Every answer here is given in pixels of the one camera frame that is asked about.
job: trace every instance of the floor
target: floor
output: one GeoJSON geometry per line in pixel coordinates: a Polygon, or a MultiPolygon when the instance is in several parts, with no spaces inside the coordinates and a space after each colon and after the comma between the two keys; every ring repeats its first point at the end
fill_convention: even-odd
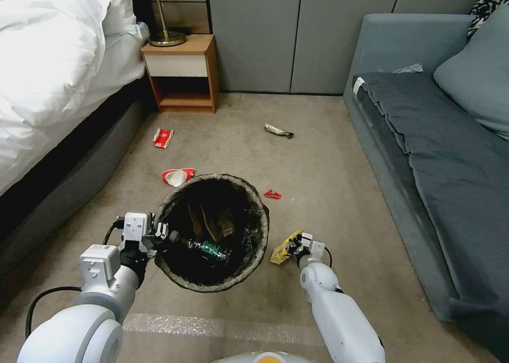
{"type": "MultiPolygon", "coordinates": [[[[292,262],[268,262],[297,229],[323,240],[333,269],[381,336],[390,362],[494,362],[451,325],[439,323],[424,297],[340,97],[224,94],[210,114],[152,114],[107,186],[51,240],[0,282],[0,361],[15,361],[32,298],[81,285],[78,256],[100,243],[117,215],[156,211],[170,187],[161,172],[193,167],[227,172],[281,200],[270,209],[268,253],[246,281],[221,293],[177,287],[154,264],[125,324],[118,362],[209,362],[269,349],[329,362],[292,262]],[[264,123],[296,134],[288,140],[264,123]],[[174,129],[157,149],[157,127],[174,129]]],[[[73,303],[74,293],[44,298],[39,324],[73,303]]]]}

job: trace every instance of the wooden nightstand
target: wooden nightstand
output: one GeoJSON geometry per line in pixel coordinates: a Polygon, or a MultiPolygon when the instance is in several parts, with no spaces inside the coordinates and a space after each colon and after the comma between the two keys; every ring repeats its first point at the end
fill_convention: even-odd
{"type": "Polygon", "coordinates": [[[216,111],[220,93],[212,34],[190,35],[174,47],[146,45],[142,54],[160,112],[216,111]]]}

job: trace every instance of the trash can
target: trash can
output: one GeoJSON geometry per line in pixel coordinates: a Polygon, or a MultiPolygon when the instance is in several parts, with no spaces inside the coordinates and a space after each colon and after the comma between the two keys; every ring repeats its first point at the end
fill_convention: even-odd
{"type": "Polygon", "coordinates": [[[252,185],[231,175],[200,175],[174,189],[156,213],[158,222],[168,224],[171,236],[156,265],[193,291],[223,291],[242,282],[267,248],[269,210],[252,185]]]}

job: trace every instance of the brass lamp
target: brass lamp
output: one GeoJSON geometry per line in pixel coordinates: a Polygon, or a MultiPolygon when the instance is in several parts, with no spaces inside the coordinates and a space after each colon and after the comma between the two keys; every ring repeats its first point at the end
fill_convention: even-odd
{"type": "Polygon", "coordinates": [[[177,31],[168,32],[166,29],[161,0],[157,0],[157,9],[159,10],[159,16],[161,17],[163,32],[158,32],[154,36],[151,34],[148,39],[148,43],[152,46],[158,47],[176,46],[184,43],[186,41],[186,36],[183,33],[177,31]]]}

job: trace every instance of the yellow snack wrapper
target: yellow snack wrapper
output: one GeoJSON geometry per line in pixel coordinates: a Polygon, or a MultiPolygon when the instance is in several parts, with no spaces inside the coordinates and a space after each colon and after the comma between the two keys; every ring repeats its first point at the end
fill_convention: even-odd
{"type": "Polygon", "coordinates": [[[272,255],[270,256],[270,261],[272,263],[275,263],[277,265],[281,265],[283,262],[285,262],[287,259],[291,257],[290,254],[288,254],[288,244],[290,241],[297,235],[301,234],[304,230],[298,230],[296,232],[293,232],[287,239],[285,239],[282,243],[280,243],[278,246],[274,248],[272,251],[272,255]]]}

